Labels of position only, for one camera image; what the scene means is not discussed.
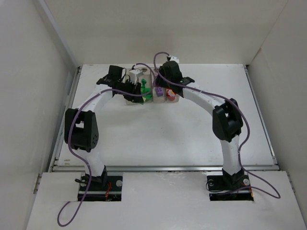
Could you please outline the red arch lego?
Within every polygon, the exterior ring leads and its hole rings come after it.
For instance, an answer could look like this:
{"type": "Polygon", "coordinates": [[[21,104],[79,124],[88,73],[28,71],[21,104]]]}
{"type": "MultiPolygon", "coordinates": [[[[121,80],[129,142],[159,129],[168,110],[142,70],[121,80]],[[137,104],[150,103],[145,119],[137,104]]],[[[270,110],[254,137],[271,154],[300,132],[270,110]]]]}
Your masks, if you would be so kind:
{"type": "Polygon", "coordinates": [[[169,101],[174,101],[176,99],[176,94],[171,89],[167,89],[166,97],[169,101]]]}

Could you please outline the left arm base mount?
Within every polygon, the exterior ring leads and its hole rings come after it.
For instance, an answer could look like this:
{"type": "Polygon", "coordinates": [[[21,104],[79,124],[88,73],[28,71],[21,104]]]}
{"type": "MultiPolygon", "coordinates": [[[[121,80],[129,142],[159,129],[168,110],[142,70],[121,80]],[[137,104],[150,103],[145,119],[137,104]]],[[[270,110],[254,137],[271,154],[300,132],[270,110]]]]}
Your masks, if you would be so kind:
{"type": "MultiPolygon", "coordinates": [[[[79,184],[79,191],[77,194],[78,201],[81,201],[85,194],[89,182],[89,175],[85,174],[80,179],[75,179],[75,182],[79,184]]],[[[106,180],[99,182],[96,177],[92,177],[89,189],[84,197],[84,201],[89,202],[113,202],[121,201],[123,186],[122,175],[107,176],[106,180]]]]}

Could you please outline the purple flower lego piece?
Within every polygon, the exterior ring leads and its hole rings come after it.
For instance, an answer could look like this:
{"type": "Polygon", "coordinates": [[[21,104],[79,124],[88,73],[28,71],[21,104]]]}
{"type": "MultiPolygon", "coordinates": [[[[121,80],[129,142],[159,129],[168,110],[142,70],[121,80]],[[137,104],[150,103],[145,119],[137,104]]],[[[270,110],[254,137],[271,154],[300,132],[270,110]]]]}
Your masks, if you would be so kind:
{"type": "Polygon", "coordinates": [[[156,86],[156,79],[157,79],[157,74],[154,73],[154,75],[153,75],[153,86],[154,87],[156,86]]]}

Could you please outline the green long lego brick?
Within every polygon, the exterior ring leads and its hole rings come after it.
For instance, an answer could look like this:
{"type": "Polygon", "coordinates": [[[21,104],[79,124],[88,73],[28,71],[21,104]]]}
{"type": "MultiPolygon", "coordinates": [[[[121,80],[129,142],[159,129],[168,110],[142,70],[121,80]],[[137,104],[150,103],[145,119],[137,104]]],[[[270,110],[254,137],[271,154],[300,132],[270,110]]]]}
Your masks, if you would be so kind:
{"type": "Polygon", "coordinates": [[[141,87],[142,94],[151,94],[151,91],[152,91],[151,88],[141,87]]]}

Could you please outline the purple lego brick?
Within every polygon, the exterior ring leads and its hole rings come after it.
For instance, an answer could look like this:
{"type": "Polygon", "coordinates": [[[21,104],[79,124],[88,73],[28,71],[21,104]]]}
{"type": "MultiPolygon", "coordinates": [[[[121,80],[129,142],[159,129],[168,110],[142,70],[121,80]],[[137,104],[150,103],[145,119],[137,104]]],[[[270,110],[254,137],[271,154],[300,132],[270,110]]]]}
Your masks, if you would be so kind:
{"type": "Polygon", "coordinates": [[[157,97],[161,97],[164,95],[163,89],[161,87],[155,87],[155,92],[157,97]]]}

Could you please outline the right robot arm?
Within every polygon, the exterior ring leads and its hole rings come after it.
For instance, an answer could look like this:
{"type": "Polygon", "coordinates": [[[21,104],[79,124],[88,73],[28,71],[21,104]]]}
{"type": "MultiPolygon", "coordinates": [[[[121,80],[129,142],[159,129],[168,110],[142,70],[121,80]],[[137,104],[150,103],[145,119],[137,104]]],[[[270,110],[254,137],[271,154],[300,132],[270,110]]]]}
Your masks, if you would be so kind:
{"type": "Polygon", "coordinates": [[[156,83],[194,102],[212,116],[213,133],[222,146],[224,190],[234,189],[244,176],[238,160],[239,135],[243,120],[236,109],[236,100],[203,91],[195,80],[182,76],[179,64],[175,61],[167,61],[159,67],[156,83]]]}

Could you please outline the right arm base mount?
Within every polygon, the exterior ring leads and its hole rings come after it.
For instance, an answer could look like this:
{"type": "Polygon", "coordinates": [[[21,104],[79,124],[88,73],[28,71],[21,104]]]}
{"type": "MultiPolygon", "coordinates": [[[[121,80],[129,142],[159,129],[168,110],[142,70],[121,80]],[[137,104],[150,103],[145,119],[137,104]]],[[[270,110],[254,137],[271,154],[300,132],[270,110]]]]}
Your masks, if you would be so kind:
{"type": "Polygon", "coordinates": [[[231,184],[223,175],[207,175],[210,201],[254,201],[248,175],[231,184]]]}

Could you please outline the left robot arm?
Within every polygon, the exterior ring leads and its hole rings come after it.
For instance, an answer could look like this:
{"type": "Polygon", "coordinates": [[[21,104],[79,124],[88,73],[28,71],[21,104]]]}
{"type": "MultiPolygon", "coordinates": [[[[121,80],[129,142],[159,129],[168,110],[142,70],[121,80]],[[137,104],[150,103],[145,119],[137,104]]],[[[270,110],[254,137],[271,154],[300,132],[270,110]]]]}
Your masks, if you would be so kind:
{"type": "Polygon", "coordinates": [[[71,154],[81,160],[86,168],[81,183],[86,186],[106,186],[106,166],[94,151],[99,141],[99,129],[96,115],[103,106],[116,94],[123,95],[127,101],[143,103],[144,93],[141,91],[140,69],[131,69],[123,75],[123,67],[109,66],[108,73],[100,78],[93,92],[78,108],[69,108],[64,118],[64,141],[71,154]]]}

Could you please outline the green cone lego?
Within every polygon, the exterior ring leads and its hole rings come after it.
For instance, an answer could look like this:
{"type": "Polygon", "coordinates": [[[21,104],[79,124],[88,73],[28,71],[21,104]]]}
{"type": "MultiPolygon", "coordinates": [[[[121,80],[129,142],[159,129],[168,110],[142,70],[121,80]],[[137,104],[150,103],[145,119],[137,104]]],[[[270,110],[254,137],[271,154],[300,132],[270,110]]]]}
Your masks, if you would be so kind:
{"type": "Polygon", "coordinates": [[[146,83],[147,83],[147,81],[145,79],[142,79],[141,80],[141,87],[145,88],[146,87],[146,83]]]}

